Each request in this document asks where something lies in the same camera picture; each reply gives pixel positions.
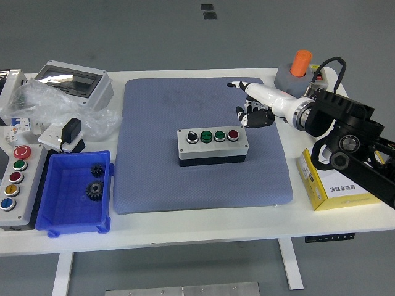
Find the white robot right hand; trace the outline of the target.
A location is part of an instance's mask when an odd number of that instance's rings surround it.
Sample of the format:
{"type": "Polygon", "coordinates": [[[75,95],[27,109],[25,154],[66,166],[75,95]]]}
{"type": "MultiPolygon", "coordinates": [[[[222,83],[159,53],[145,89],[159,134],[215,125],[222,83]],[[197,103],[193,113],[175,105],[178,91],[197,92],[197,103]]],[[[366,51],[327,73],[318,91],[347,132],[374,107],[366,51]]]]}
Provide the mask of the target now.
{"type": "Polygon", "coordinates": [[[247,94],[244,107],[238,106],[236,114],[241,125],[246,128],[270,126],[275,117],[284,118],[287,123],[299,128],[297,122],[302,101],[277,88],[260,83],[232,81],[230,88],[238,88],[247,94]]]}

